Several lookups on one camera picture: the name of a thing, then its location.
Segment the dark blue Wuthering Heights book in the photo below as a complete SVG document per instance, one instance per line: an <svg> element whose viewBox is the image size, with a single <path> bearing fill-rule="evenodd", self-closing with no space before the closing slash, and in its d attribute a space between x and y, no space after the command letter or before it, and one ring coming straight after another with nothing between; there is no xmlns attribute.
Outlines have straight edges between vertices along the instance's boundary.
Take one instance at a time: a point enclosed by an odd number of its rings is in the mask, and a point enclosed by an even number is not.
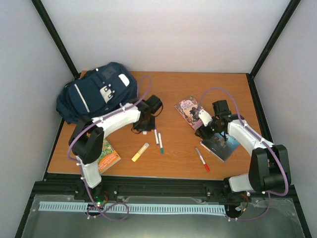
<svg viewBox="0 0 317 238"><path fill-rule="evenodd" d="M209 152L226 162L240 143L231 135L215 133L210 139L203 139L200 144Z"/></svg>

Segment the pink shakespeare book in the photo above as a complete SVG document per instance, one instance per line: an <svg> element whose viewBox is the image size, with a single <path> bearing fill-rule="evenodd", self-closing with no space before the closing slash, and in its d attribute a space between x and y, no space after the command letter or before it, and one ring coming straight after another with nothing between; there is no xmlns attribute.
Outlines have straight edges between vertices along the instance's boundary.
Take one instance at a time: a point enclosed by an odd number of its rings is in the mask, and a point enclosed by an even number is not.
<svg viewBox="0 0 317 238"><path fill-rule="evenodd" d="M197 130L203 125L202 121L198 117L198 113L199 110L204 108L199 106L199 102L193 96L185 98L184 100L175 104L174 107L193 130Z"/></svg>

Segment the navy blue backpack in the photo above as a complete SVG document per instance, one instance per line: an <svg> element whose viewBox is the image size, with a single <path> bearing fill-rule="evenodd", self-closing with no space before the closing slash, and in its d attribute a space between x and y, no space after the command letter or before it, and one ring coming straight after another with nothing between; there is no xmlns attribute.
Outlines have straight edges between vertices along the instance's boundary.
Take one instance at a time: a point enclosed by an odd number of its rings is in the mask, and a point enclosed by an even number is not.
<svg viewBox="0 0 317 238"><path fill-rule="evenodd" d="M82 116L99 117L137 97L137 81L117 62L87 71L65 85L56 99L56 111L68 123Z"/></svg>

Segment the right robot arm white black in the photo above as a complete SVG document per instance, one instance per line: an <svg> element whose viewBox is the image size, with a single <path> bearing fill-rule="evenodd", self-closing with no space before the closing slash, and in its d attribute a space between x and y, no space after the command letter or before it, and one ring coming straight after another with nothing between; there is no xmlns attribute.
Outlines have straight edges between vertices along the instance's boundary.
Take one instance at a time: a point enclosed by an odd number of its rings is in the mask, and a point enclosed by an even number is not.
<svg viewBox="0 0 317 238"><path fill-rule="evenodd" d="M224 179L229 192L269 192L285 196L290 185L288 151L283 145L276 145L259 135L239 114L233 114L226 100L212 104L214 116L198 107L194 117L202 121L196 134L210 139L215 134L230 135L251 156L249 171L243 175Z"/></svg>

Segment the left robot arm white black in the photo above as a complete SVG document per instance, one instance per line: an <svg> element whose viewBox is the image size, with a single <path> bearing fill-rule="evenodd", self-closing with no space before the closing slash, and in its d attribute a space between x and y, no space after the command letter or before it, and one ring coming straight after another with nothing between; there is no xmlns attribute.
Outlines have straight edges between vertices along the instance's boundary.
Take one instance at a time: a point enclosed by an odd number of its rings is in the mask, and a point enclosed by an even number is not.
<svg viewBox="0 0 317 238"><path fill-rule="evenodd" d="M119 109L106 115L89 118L83 116L77 122L69 140L70 153L80 167L82 178L87 185L85 193L91 199L99 199L103 194L99 170L100 156L105 139L122 127L132 124L132 130L141 133L155 128L155 114L162 111L163 103L159 97L152 95L149 99L133 99Z"/></svg>

